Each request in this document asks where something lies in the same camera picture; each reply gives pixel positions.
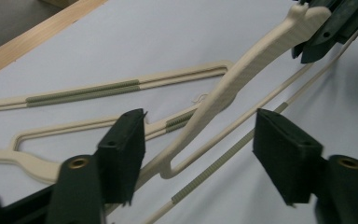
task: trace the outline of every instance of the brass nut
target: brass nut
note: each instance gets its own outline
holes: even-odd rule
[[[88,159],[78,158],[78,159],[75,159],[75,160],[72,160],[71,162],[69,162],[68,166],[71,169],[79,169],[79,168],[86,166],[88,163],[89,163]]]
[[[347,168],[358,170],[358,161],[352,160],[350,158],[339,158],[338,163]]]

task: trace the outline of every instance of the black clamp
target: black clamp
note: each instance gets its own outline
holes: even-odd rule
[[[292,57],[302,52],[302,63],[314,63],[338,42],[345,44],[358,30],[358,0],[308,0],[309,7],[327,7],[330,18],[309,41],[292,49]]]
[[[284,116],[259,109],[254,154],[286,204],[318,197],[320,224],[358,224],[358,160],[321,157],[323,147]]]

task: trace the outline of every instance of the curved plastic piece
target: curved plastic piece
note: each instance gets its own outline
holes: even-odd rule
[[[195,80],[199,78],[224,75],[231,65],[232,63],[229,61],[220,61],[216,63],[207,63],[200,66],[194,66],[187,69],[143,76],[143,77],[139,77],[139,79],[142,80],[143,83],[140,86],[143,89],[148,89],[148,88],[173,84],[177,82],[184,82],[184,81]],[[83,92],[84,90],[77,89],[72,91]],[[61,97],[63,95],[66,95],[65,92],[55,92],[52,94],[53,97],[51,97],[51,95],[48,96],[50,100],[54,99],[55,96]],[[47,96],[40,95],[40,96],[33,96],[33,97],[43,99],[46,98]],[[175,113],[174,115],[167,117],[166,119],[161,119],[151,124],[145,122],[145,140],[149,140],[158,137],[160,135],[163,135],[165,133],[169,133],[184,127],[199,106],[200,104],[192,105],[178,113]],[[44,161],[43,159],[40,159],[32,154],[18,151],[20,143],[27,139],[34,139],[39,137],[51,136],[55,134],[73,133],[73,132],[86,131],[90,129],[109,127],[112,126],[117,119],[118,116],[111,116],[101,119],[89,119],[79,122],[72,122],[62,125],[33,129],[33,130],[18,133],[12,138],[10,145],[8,146],[7,149],[0,150],[0,163],[12,163],[12,164],[19,165],[28,175],[35,178],[36,180],[49,184],[54,183],[57,179],[61,164],[58,162]]]
[[[219,85],[209,94],[178,138],[149,162],[141,172],[138,187],[153,175],[171,178],[176,172],[171,160],[179,154],[214,118],[227,101],[264,67],[295,45],[307,41],[331,15],[325,7],[294,5],[286,19],[259,40],[228,70]]]

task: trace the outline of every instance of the wooden board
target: wooden board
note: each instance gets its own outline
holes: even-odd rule
[[[39,46],[106,0],[79,0],[0,47],[0,70]]]

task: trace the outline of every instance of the white surface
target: white surface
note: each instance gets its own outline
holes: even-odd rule
[[[113,1],[0,71],[0,98],[54,91],[124,77],[178,69],[222,59],[236,62],[285,17],[291,1]],[[331,55],[321,60],[316,71]],[[190,154],[298,68],[290,52],[263,70],[177,159]],[[358,159],[358,39],[327,78],[283,114],[324,145],[324,156]],[[310,76],[266,106],[273,109]],[[0,148],[17,132],[51,124],[121,114],[142,107],[155,121],[192,105],[217,79],[191,82],[65,105],[0,112]],[[155,176],[135,193],[132,207],[109,221],[141,223],[254,126],[249,120],[179,176]],[[91,154],[107,129],[26,141],[21,150],[53,161]],[[147,142],[144,163],[179,132]],[[13,203],[46,185],[13,165],[0,165],[0,196]],[[159,223],[316,223],[313,204],[286,207],[278,191],[245,147],[219,172],[181,201]]]

